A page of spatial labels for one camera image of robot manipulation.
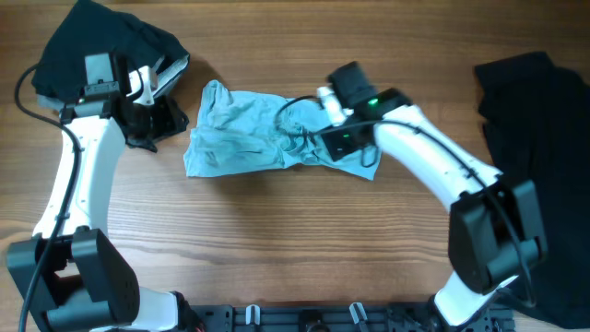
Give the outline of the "light blue t-shirt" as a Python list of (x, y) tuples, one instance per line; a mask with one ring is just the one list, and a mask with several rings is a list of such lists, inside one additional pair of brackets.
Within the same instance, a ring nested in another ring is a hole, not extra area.
[(311, 135), (329, 126), (325, 111), (310, 100), (288, 103), (282, 96), (209, 81), (183, 155), (186, 175), (210, 178), (302, 164), (374, 179), (381, 161), (375, 148), (332, 160), (322, 139)]

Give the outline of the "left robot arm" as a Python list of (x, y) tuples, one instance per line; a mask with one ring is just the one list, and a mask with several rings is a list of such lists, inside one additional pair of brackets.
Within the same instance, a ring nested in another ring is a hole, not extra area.
[(148, 67), (114, 52), (85, 57), (86, 81), (53, 125), (63, 147), (50, 200), (27, 241), (10, 244), (8, 271), (23, 299), (18, 327), (41, 331), (199, 331), (176, 291), (139, 285), (108, 237), (115, 169), (126, 147), (154, 151), (185, 115), (154, 101)]

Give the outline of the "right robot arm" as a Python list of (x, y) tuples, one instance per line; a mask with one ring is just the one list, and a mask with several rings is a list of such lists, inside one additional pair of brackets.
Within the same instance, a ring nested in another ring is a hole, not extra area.
[(535, 185), (478, 160), (398, 89), (378, 91), (351, 62), (317, 90), (330, 125), (319, 132), (340, 160), (374, 147), (404, 165), (449, 214), (451, 277), (425, 304), (394, 309), (423, 331), (462, 331), (502, 297), (533, 307), (531, 271), (548, 255)]

